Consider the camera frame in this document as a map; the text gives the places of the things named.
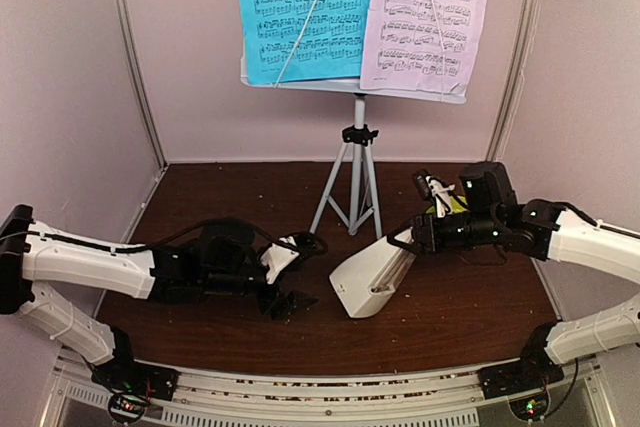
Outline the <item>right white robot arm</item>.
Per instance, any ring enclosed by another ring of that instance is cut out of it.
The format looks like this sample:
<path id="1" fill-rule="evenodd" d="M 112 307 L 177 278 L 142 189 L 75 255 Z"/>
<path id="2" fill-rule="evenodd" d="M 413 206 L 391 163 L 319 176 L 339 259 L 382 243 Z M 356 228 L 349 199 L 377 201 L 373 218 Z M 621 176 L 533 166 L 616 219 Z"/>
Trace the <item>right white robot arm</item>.
<path id="1" fill-rule="evenodd" d="M 420 214 L 387 236 L 414 255 L 500 246 L 540 261 L 593 268 L 637 283 L 639 235 L 595 220 L 569 202 L 517 200 L 506 167 L 484 161 L 459 174 L 466 209 L 444 217 Z M 493 399 L 542 389 L 563 379 L 563 365 L 639 340 L 639 298 L 595 314 L 534 329 L 518 360 L 477 373 L 483 396 Z"/>

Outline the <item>blue sheet music page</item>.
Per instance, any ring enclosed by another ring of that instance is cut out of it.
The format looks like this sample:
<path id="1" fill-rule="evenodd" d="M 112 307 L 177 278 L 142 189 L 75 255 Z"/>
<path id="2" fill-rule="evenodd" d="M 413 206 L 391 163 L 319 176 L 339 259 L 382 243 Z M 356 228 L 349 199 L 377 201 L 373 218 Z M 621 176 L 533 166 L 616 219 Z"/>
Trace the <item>blue sheet music page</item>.
<path id="1" fill-rule="evenodd" d="M 357 78 L 370 0 L 239 0 L 253 86 Z"/>

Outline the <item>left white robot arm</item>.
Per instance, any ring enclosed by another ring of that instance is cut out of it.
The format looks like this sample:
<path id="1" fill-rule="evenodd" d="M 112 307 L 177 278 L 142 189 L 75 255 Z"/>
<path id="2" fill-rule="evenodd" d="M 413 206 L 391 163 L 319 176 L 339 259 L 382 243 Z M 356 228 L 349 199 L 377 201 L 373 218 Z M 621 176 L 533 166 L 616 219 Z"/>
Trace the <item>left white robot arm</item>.
<path id="1" fill-rule="evenodd" d="M 169 400 L 178 373 L 136 361 L 123 330 L 82 312 L 52 282 L 168 305 L 251 295 L 260 313 L 273 320 L 316 301 L 279 286 L 285 272 L 326 252 L 326 242 L 311 232 L 276 238 L 250 222 L 223 217 L 154 243 L 119 244 L 54 229 L 32 213 L 19 204 L 1 225 L 1 312 L 30 319 L 81 355 L 93 382 L 114 393 Z"/>

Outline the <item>white perforated music stand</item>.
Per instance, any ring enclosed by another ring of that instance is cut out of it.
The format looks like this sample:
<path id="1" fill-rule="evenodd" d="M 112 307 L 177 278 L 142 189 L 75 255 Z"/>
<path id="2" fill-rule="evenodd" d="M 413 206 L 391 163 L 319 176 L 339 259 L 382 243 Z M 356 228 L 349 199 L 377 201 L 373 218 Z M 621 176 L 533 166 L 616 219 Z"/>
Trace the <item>white perforated music stand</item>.
<path id="1" fill-rule="evenodd" d="M 382 235 L 381 212 L 373 158 L 373 142 L 378 131 L 370 128 L 365 120 L 368 95 L 406 98 L 421 101 L 438 101 L 459 105 L 465 93 L 435 93 L 432 91 L 400 90 L 397 88 L 360 87 L 360 63 L 358 59 L 340 59 L 326 54 L 319 59 L 289 60 L 280 54 L 268 54 L 266 64 L 259 66 L 244 53 L 240 60 L 240 79 L 252 87 L 293 89 L 346 93 L 354 101 L 352 124 L 341 132 L 341 143 L 326 180 L 319 203 L 311 222 L 316 231 L 326 209 L 332 209 L 354 235 L 360 226 L 371 219 L 377 237 Z M 341 208 L 333 196 L 338 173 L 346 162 L 351 163 L 350 197 L 347 209 Z"/>

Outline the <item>lilac sheet music page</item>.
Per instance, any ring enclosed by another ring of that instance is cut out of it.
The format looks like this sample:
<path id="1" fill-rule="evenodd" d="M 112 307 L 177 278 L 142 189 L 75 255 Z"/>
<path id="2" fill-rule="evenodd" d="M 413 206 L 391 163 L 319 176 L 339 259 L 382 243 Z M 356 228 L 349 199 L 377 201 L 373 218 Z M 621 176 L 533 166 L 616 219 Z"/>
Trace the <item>lilac sheet music page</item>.
<path id="1" fill-rule="evenodd" d="M 462 104 L 487 0 L 370 0 L 359 86 Z"/>

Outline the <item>white metronome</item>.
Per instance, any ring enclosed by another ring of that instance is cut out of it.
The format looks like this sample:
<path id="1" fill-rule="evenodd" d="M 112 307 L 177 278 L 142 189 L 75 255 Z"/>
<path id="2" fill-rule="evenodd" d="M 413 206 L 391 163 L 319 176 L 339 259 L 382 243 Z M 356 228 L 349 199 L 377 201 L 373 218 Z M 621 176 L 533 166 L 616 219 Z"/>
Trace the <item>white metronome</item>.
<path id="1" fill-rule="evenodd" d="M 330 284 L 350 318 L 376 315 L 395 294 L 416 255 L 381 238 L 338 265 Z"/>

